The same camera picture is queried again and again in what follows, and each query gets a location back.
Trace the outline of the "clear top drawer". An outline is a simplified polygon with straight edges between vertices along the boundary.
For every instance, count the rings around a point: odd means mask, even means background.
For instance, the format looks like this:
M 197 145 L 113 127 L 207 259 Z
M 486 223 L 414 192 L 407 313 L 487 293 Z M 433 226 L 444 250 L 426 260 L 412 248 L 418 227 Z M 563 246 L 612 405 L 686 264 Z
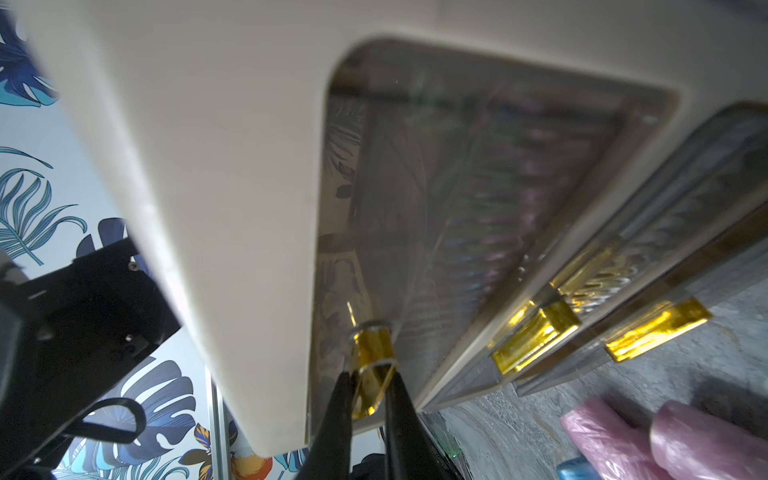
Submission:
M 392 335 L 432 388 L 656 132 L 669 91 L 390 38 L 326 100 L 309 361 L 315 435 L 353 330 Z

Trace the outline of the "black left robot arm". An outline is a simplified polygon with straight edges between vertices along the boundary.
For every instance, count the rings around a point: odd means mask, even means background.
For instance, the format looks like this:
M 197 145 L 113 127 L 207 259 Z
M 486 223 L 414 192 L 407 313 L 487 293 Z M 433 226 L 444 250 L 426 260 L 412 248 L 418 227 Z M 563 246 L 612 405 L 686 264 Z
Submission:
M 124 238 L 45 276 L 1 283 L 1 476 L 47 479 L 81 437 L 130 444 L 136 401 L 106 392 L 180 325 Z

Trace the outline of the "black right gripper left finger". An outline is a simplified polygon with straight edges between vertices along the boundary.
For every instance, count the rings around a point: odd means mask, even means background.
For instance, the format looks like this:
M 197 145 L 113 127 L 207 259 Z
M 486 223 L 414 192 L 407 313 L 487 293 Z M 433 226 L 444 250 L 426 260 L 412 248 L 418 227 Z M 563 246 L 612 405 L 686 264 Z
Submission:
M 298 480 L 343 480 L 350 472 L 352 401 L 354 386 L 348 372 L 335 384 L 320 430 L 315 437 Z

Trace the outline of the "pink roll pair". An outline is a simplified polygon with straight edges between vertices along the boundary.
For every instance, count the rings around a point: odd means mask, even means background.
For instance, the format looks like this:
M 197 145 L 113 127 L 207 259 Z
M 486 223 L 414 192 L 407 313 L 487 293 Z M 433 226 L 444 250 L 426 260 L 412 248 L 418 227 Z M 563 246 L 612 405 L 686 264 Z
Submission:
M 653 459 L 649 435 L 600 398 L 564 414 L 561 426 L 601 479 L 671 479 Z

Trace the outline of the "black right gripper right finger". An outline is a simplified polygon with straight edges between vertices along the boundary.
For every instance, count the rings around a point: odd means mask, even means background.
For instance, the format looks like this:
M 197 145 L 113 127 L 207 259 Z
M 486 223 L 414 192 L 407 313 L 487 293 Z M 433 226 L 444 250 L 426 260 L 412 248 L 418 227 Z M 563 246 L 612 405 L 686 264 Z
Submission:
M 399 372 L 385 393 L 385 479 L 457 479 L 426 433 Z

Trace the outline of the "beige drawer organizer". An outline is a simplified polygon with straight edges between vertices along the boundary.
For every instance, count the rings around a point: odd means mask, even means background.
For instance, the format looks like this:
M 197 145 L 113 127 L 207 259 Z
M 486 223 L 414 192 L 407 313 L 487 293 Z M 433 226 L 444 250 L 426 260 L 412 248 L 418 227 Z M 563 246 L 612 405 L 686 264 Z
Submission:
M 767 109 L 763 1 L 15 1 L 44 81 L 259 454 L 305 446 L 329 83 L 359 45 L 436 45 L 669 91 L 623 164 L 427 404 L 701 124 Z

